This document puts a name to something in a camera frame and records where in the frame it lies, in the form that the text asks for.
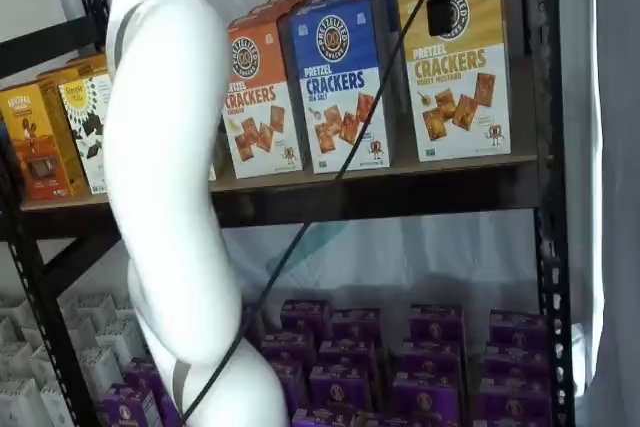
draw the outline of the brand logo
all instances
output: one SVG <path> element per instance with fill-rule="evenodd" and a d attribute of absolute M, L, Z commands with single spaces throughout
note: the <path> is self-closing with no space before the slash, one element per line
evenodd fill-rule
<path fill-rule="evenodd" d="M 250 79 L 260 68 L 260 52 L 253 40 L 238 37 L 231 44 L 233 72 L 243 79 Z"/>
<path fill-rule="evenodd" d="M 338 62 L 349 50 L 349 29 L 337 15 L 327 15 L 318 25 L 316 42 L 320 55 L 329 62 Z"/>
<path fill-rule="evenodd" d="M 453 9 L 453 29 L 440 36 L 443 40 L 453 40 L 462 35 L 469 24 L 469 3 L 467 0 L 449 0 Z"/>

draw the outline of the sea salt crackers box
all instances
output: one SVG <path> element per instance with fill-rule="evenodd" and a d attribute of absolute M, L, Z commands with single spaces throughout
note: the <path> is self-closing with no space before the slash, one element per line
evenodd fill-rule
<path fill-rule="evenodd" d="M 82 167 L 92 194 L 107 191 L 102 131 L 111 97 L 111 78 L 103 72 L 58 85 Z"/>
<path fill-rule="evenodd" d="M 418 0 L 398 0 L 405 25 Z M 404 40 L 420 161 L 508 154 L 509 69 L 501 0 L 449 0 L 453 30 L 429 35 L 427 9 Z"/>
<path fill-rule="evenodd" d="M 313 171 L 337 172 L 369 116 L 388 64 L 385 0 L 314 3 L 299 9 L 291 24 Z M 391 91 L 385 89 L 349 170 L 389 167 Z"/>
<path fill-rule="evenodd" d="M 290 7 L 274 4 L 229 25 L 232 71 L 222 117 L 238 178 L 304 165 L 300 88 L 295 69 L 287 67 L 294 62 Z"/>

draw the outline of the cartoon character illustration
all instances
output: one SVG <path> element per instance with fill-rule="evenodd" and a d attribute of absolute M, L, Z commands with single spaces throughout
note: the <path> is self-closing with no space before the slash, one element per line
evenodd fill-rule
<path fill-rule="evenodd" d="M 502 135 L 502 126 L 501 125 L 490 125 L 489 132 L 484 134 L 487 139 L 491 139 L 491 145 L 500 145 L 500 139 L 504 140 L 504 135 Z"/>
<path fill-rule="evenodd" d="M 369 153 L 373 154 L 373 158 L 375 160 L 380 160 L 384 155 L 384 151 L 382 150 L 382 144 L 379 140 L 372 140 L 369 144 Z"/>
<path fill-rule="evenodd" d="M 298 158 L 293 153 L 293 147 L 285 147 L 282 157 L 287 159 L 288 165 L 293 165 Z"/>

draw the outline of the stack of purple boxes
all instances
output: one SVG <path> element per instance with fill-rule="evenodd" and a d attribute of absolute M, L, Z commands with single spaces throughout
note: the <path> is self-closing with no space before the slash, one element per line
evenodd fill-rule
<path fill-rule="evenodd" d="M 476 420 L 487 427 L 551 425 L 546 347 L 544 317 L 491 311 Z"/>

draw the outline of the yellow cracker box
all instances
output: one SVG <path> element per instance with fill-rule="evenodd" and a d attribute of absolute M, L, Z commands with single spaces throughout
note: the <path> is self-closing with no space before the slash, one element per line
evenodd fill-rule
<path fill-rule="evenodd" d="M 404 25 L 418 0 L 398 0 Z M 509 69 L 501 0 L 450 0 L 451 33 L 431 37 L 427 10 L 404 40 L 420 161 L 508 154 Z"/>
<path fill-rule="evenodd" d="M 58 89 L 91 193 L 104 194 L 107 187 L 102 130 L 111 97 L 111 79 L 103 73 L 60 84 Z"/>
<path fill-rule="evenodd" d="M 0 111 L 28 198 L 45 200 L 84 190 L 82 166 L 53 80 L 45 77 L 0 91 Z"/>

